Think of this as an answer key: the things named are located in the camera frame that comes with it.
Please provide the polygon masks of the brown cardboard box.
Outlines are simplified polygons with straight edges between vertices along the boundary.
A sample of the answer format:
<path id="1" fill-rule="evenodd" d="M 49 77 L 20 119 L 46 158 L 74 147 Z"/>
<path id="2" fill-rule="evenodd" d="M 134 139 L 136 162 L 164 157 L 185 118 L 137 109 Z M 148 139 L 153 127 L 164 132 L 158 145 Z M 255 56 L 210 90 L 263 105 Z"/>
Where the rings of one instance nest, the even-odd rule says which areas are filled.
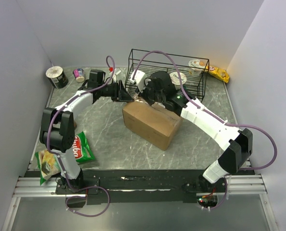
<path id="1" fill-rule="evenodd" d="M 122 110 L 126 128 L 157 148 L 168 149 L 183 119 L 164 107 L 138 101 L 127 103 Z"/>

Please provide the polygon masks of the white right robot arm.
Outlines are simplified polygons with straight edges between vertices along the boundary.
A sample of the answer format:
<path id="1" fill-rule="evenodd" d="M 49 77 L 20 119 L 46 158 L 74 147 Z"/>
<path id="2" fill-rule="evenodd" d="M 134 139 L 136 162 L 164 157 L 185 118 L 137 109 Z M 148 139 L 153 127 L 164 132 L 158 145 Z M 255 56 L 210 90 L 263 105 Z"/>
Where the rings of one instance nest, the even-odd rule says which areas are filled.
<path id="1" fill-rule="evenodd" d="M 210 164 L 199 180 L 200 188 L 210 192 L 216 182 L 239 171 L 252 153 L 253 134 L 229 126 L 227 122 L 208 110 L 199 99 L 181 86 L 175 87 L 165 71 L 154 72 L 150 77 L 142 76 L 137 81 L 139 95 L 150 105 L 162 104 L 167 110 L 186 119 L 209 135 L 222 149 L 221 156 Z"/>

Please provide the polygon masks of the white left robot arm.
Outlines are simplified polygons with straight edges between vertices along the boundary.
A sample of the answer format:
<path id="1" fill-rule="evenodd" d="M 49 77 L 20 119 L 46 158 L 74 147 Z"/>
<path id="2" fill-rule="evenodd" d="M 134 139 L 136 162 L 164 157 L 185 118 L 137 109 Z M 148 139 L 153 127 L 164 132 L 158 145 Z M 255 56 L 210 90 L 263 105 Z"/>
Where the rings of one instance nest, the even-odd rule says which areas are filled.
<path id="1" fill-rule="evenodd" d="M 83 82 L 74 96 L 58 107 L 47 107 L 43 111 L 39 140 L 55 155 L 62 183 L 72 193 L 80 193 L 84 189 L 82 169 L 75 160 L 72 148 L 75 118 L 101 97 L 109 97 L 114 102 L 134 101 L 121 80 L 112 80 L 113 75 L 106 79 L 104 71 L 92 69 L 89 79 Z"/>

